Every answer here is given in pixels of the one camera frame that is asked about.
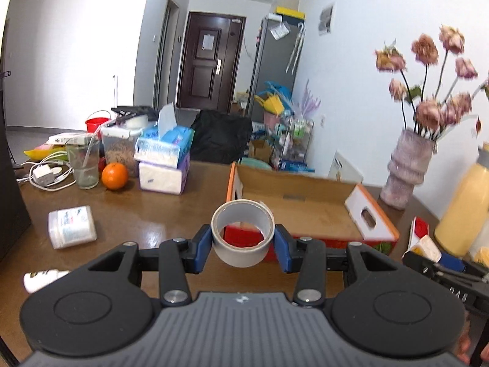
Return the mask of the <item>red white lint brush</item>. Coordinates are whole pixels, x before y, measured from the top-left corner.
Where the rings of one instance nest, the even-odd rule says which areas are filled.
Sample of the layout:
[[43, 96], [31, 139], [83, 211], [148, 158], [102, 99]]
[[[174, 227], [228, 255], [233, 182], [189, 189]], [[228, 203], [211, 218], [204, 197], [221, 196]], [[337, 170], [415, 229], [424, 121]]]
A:
[[428, 224], [419, 217], [414, 217], [411, 222], [408, 250], [434, 263], [442, 258], [441, 251], [429, 236]]

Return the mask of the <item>white tape roll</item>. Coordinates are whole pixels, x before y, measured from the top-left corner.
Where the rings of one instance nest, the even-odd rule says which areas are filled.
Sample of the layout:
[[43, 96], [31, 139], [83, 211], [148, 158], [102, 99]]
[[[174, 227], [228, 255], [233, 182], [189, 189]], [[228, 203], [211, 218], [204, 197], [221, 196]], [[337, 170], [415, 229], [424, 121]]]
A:
[[224, 263], [240, 269], [265, 259], [274, 230], [271, 210], [264, 203], [246, 199], [224, 203], [211, 219], [215, 253]]

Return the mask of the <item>orange cardboard box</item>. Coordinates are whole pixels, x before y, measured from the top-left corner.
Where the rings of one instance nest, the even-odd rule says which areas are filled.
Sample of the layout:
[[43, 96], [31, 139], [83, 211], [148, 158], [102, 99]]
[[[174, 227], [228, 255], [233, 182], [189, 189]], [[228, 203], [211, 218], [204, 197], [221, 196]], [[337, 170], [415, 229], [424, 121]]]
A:
[[358, 241], [390, 254], [399, 231], [361, 183], [232, 164], [227, 201], [264, 203], [294, 237], [311, 237], [343, 249]]

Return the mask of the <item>yellow thermos jug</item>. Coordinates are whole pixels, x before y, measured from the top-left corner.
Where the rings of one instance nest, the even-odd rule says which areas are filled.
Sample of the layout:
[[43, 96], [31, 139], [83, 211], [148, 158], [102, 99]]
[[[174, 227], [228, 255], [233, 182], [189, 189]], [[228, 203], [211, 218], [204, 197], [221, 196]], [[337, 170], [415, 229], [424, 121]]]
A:
[[434, 237], [455, 257], [464, 257], [479, 235], [488, 216], [488, 143], [462, 178]]

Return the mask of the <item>purple tissue pack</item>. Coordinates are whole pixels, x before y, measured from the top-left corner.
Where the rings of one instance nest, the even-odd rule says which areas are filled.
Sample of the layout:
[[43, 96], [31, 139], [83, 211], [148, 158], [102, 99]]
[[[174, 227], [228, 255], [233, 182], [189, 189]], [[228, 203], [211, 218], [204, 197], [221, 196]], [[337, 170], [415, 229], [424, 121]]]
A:
[[177, 168], [163, 167], [146, 162], [139, 164], [139, 184], [144, 191], [181, 195], [190, 170], [190, 153], [187, 153]]

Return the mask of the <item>white board on floor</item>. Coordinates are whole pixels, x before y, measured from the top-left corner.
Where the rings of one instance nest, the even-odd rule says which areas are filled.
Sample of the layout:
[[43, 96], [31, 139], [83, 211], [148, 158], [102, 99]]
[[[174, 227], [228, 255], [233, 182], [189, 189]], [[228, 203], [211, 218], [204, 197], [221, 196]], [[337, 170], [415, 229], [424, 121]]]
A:
[[327, 178], [334, 181], [355, 183], [361, 183], [364, 179], [360, 171], [344, 158], [339, 151], [336, 151], [332, 158]]

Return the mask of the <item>orange fruit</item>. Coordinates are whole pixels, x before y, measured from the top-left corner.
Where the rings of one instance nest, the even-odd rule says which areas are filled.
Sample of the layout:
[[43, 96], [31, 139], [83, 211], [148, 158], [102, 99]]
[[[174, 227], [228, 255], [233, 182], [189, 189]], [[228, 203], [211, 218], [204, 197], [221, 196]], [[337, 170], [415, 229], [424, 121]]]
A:
[[103, 169], [101, 181], [108, 190], [122, 190], [128, 182], [128, 169], [122, 163], [110, 163]]

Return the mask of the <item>white pill jar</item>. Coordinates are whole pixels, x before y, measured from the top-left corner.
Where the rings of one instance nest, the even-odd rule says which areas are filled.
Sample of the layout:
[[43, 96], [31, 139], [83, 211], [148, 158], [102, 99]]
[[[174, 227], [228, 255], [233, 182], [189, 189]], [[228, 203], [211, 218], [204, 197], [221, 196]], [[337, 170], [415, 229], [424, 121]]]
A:
[[48, 235], [53, 249], [66, 249], [97, 240], [89, 206], [59, 209], [48, 214]]

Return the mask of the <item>blue tissue pack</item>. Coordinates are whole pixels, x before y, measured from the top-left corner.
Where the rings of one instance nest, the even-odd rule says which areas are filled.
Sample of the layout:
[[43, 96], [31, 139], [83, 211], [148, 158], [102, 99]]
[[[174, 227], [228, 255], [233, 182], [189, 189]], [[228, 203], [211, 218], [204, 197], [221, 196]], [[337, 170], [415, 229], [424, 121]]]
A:
[[166, 104], [159, 112], [157, 123], [138, 137], [134, 159], [177, 168], [190, 152], [194, 133], [193, 129], [177, 124], [174, 106]]

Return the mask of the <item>black folding chair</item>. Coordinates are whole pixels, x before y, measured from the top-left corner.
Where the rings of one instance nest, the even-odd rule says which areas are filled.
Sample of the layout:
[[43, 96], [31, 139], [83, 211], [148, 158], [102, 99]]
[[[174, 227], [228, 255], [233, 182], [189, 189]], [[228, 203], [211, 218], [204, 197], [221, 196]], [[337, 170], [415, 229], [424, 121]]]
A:
[[201, 110], [191, 129], [194, 131], [191, 160], [220, 164], [231, 164], [242, 158], [253, 133], [249, 118], [214, 110]]

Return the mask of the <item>clear food container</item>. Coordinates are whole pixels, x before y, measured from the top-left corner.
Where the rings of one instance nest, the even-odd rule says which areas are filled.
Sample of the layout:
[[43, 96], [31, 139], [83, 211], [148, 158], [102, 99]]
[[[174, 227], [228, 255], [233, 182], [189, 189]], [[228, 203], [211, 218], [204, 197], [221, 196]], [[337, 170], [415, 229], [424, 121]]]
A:
[[102, 125], [100, 133], [107, 164], [120, 163], [128, 169], [131, 178], [138, 177], [139, 162], [134, 158], [135, 144], [145, 129], [152, 128], [155, 122], [145, 127], [126, 128], [118, 125]]

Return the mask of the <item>pink textured vase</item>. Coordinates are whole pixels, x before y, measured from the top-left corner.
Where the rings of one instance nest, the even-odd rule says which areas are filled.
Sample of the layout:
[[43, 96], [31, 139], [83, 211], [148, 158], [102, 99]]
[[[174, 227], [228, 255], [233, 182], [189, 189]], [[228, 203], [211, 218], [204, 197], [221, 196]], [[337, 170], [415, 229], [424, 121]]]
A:
[[412, 129], [403, 129], [388, 163], [389, 175], [381, 200], [395, 209], [405, 209], [414, 188], [424, 183], [436, 143]]

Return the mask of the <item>clear drinking glass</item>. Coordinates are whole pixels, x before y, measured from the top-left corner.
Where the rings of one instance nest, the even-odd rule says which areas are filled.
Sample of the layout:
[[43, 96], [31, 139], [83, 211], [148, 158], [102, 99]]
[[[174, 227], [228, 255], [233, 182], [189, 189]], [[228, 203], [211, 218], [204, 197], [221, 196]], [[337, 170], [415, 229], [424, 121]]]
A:
[[89, 190], [99, 183], [99, 139], [92, 133], [80, 134], [65, 143], [75, 183]]

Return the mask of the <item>white spray bottle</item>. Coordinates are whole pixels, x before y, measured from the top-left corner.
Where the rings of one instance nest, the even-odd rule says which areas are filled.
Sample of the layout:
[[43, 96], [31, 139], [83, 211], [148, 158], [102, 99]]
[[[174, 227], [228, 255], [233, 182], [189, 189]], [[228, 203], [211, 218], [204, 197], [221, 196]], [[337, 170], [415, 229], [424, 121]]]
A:
[[23, 276], [23, 285], [29, 294], [39, 291], [45, 286], [69, 274], [70, 271], [51, 269], [46, 271], [28, 272]]

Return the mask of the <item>white power adapter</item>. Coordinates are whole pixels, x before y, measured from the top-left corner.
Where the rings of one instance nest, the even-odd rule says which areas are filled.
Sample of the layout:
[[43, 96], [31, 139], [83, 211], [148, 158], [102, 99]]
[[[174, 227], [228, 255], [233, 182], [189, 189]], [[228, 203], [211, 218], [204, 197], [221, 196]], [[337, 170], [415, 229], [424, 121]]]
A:
[[47, 164], [41, 164], [34, 167], [31, 178], [36, 185], [41, 187], [49, 187], [56, 180], [55, 174]]

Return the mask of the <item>red bucket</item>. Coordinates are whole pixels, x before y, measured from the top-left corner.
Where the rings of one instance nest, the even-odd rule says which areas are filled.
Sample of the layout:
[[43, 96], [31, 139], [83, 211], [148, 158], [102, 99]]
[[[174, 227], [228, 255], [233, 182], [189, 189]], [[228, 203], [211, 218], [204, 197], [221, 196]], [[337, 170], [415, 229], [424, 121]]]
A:
[[86, 120], [85, 126], [88, 133], [96, 133], [98, 128], [111, 119], [111, 113], [108, 110], [97, 110], [93, 112]]

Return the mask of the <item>black monitor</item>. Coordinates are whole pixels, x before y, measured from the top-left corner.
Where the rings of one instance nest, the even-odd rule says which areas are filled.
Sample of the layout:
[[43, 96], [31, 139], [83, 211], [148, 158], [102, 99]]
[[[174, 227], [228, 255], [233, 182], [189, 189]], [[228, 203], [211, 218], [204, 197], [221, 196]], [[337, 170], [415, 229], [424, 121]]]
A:
[[16, 241], [31, 226], [31, 218], [22, 199], [9, 153], [3, 107], [0, 136], [0, 259], [4, 260]]

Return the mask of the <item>dried pink roses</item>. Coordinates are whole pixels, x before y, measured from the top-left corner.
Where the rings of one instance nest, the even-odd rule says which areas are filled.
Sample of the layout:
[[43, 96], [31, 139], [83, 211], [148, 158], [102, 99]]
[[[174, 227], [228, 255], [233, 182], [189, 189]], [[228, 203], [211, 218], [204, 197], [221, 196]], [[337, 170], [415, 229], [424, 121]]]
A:
[[404, 129], [433, 143], [462, 121], [475, 120], [473, 133], [482, 129], [472, 113], [479, 95], [488, 95], [488, 78], [479, 76], [465, 56], [465, 36], [457, 28], [442, 25], [439, 38], [421, 34], [411, 43], [414, 62], [421, 66], [419, 81], [408, 79], [408, 62], [392, 42], [375, 51], [375, 69], [392, 74], [390, 98], [400, 104]]

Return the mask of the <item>dark brown door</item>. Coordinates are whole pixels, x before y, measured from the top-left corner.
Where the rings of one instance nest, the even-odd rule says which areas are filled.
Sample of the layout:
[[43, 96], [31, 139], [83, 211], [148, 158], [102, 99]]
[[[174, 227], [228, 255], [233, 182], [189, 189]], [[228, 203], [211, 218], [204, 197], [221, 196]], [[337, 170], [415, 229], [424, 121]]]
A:
[[245, 17], [189, 13], [177, 93], [180, 109], [229, 113]]

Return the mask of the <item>grey refrigerator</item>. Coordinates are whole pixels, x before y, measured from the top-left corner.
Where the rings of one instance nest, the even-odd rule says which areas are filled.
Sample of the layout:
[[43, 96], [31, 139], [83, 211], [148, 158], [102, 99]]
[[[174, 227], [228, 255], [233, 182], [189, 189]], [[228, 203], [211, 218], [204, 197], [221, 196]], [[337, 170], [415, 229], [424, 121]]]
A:
[[[276, 39], [272, 29], [285, 24], [289, 33]], [[263, 108], [255, 102], [254, 96], [267, 89], [267, 81], [277, 83], [292, 91], [295, 74], [292, 73], [292, 56], [304, 19], [282, 16], [282, 21], [264, 17], [259, 28], [255, 61], [249, 86], [249, 100], [246, 116], [257, 123], [263, 122]]]

